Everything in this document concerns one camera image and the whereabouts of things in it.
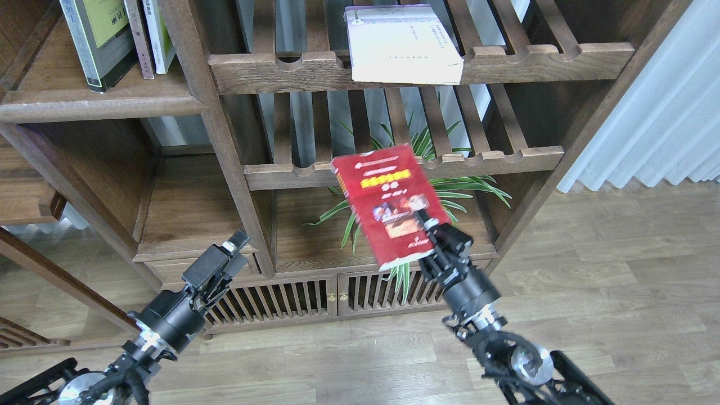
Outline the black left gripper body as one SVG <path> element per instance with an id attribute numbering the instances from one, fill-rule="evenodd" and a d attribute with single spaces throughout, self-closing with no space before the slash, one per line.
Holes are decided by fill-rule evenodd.
<path id="1" fill-rule="evenodd" d="M 181 352 L 203 329 L 206 313 L 227 292 L 230 283 L 227 275 L 214 275 L 198 286 L 187 282 L 180 291 L 163 290 L 144 310 L 129 315 L 142 329 L 144 339 L 157 343 L 157 348 Z"/>

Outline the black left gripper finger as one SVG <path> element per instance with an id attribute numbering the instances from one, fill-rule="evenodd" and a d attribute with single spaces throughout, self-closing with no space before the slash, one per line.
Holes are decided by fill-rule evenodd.
<path id="1" fill-rule="evenodd" d="M 182 280 L 195 290 L 219 290 L 249 262 L 240 250 L 249 242 L 249 236 L 237 231 L 221 246 L 209 247 L 183 273 Z"/>

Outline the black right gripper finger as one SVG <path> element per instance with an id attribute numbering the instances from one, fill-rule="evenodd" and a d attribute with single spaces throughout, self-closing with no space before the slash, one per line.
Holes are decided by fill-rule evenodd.
<path id="1" fill-rule="evenodd" d="M 437 218 L 430 217 L 425 209 L 416 211 L 415 217 L 434 245 L 435 256 L 470 259 L 470 248 L 474 243 L 470 235 L 452 224 L 440 223 Z"/>

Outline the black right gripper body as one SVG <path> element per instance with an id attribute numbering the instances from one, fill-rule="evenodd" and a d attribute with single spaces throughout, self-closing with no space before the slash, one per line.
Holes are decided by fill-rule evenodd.
<path id="1" fill-rule="evenodd" d="M 420 260 L 422 275 L 443 288 L 443 297 L 452 318 L 462 327 L 501 329 L 502 316 L 496 311 L 501 297 L 497 288 L 483 271 L 476 269 L 467 257 L 440 254 Z"/>

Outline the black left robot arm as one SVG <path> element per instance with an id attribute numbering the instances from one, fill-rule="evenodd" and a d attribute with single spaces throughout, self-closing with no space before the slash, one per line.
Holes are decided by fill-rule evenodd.
<path id="1" fill-rule="evenodd" d="M 183 273 L 185 287 L 162 290 L 129 316 L 139 335 L 123 345 L 123 354 L 105 371 L 77 370 L 69 357 L 2 394 L 3 404 L 138 404 L 149 403 L 146 384 L 162 359 L 176 361 L 205 327 L 205 315 L 226 294 L 232 278 L 248 263 L 241 254 L 249 237 L 237 231 L 221 245 L 209 247 Z"/>

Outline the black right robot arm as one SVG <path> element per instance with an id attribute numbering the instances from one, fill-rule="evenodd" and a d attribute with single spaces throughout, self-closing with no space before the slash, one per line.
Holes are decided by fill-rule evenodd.
<path id="1" fill-rule="evenodd" d="M 434 246 L 421 259 L 426 280 L 443 288 L 452 311 L 443 323 L 471 349 L 509 404 L 609 404 L 610 398 L 563 352 L 548 351 L 519 334 L 505 331 L 496 311 L 501 297 L 483 271 L 471 262 L 473 239 L 460 229 L 430 218 L 416 218 Z"/>

